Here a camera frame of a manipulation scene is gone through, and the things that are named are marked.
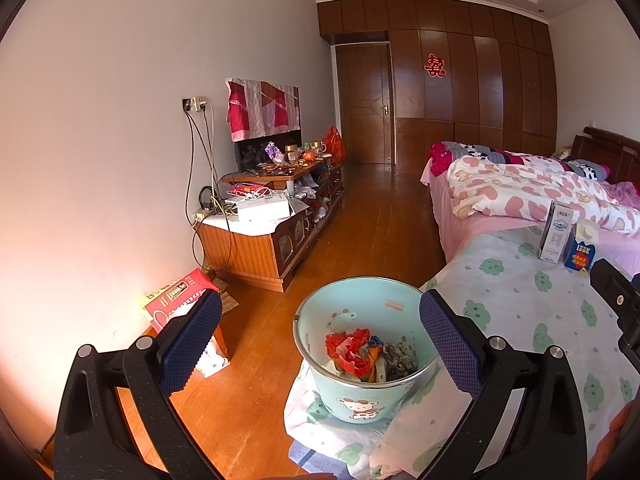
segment metal screw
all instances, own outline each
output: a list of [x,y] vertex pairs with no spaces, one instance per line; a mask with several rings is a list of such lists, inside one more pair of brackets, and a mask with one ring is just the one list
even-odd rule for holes
[[91,353],[91,345],[82,345],[78,349],[78,357],[87,357]]
[[552,346],[549,349],[549,353],[551,354],[551,357],[555,357],[556,359],[562,359],[564,357],[564,350],[559,346]]
[[154,339],[145,335],[136,341],[136,348],[138,350],[146,350],[154,343]]
[[501,337],[492,337],[491,339],[489,339],[489,345],[491,345],[491,348],[495,350],[504,350],[505,348],[507,348],[506,341]]

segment cartoon cow print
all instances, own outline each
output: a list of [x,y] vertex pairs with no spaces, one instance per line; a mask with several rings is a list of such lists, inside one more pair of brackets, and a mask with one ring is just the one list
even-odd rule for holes
[[349,418],[353,420],[368,420],[375,418],[380,410],[374,409],[377,402],[370,402],[368,400],[351,400],[351,399],[338,399],[338,402],[344,404],[348,409],[353,412]]

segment glass jar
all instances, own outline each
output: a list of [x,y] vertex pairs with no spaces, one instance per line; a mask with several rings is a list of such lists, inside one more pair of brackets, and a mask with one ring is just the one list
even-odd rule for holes
[[298,160],[298,146],[296,144],[287,144],[284,147],[284,155],[287,162],[296,162]]

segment red box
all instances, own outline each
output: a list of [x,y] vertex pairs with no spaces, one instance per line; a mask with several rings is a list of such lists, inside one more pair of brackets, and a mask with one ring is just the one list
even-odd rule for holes
[[155,294],[145,296],[141,306],[149,312],[151,316],[149,322],[159,333],[178,308],[193,304],[207,289],[219,292],[200,269],[195,269]]

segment pink bedsheet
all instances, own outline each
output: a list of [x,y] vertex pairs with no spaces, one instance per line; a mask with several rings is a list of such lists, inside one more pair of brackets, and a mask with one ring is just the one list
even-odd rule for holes
[[[424,168],[420,181],[431,189],[433,215],[438,223],[440,244],[447,262],[450,262],[456,253],[474,236],[517,227],[544,225],[544,222],[534,222],[533,220],[507,216],[490,217],[474,214],[464,220],[457,218],[451,211],[447,174],[443,173],[440,176],[430,174],[430,162]],[[614,261],[625,269],[629,275],[634,276],[640,272],[640,239],[625,237],[612,231],[601,229],[600,245],[598,247],[598,259],[600,258]]]

